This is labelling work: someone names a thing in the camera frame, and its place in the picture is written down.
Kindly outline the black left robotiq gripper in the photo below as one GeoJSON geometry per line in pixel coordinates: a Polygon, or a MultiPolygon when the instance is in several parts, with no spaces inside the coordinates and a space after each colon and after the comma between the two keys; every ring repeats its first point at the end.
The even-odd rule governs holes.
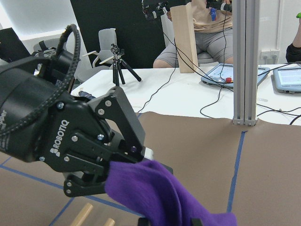
{"type": "Polygon", "coordinates": [[[124,90],[115,86],[87,101],[33,75],[39,59],[0,68],[0,150],[24,162],[44,161],[63,172],[68,197],[104,194],[109,173],[105,145],[116,123],[118,148],[133,162],[153,160],[145,132],[124,90]]]}

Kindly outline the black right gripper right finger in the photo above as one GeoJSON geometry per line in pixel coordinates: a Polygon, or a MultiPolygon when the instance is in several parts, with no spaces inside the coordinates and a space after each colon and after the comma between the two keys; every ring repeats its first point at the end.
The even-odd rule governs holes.
{"type": "Polygon", "coordinates": [[[203,226],[202,221],[199,218],[192,218],[190,220],[191,226],[203,226]]]}

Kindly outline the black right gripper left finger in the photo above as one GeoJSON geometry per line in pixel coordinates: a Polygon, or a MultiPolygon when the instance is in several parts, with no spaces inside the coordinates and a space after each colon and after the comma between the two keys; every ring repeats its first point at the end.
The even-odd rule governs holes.
{"type": "Polygon", "coordinates": [[[137,226],[150,226],[151,223],[147,218],[139,218],[137,222],[137,226]]]}

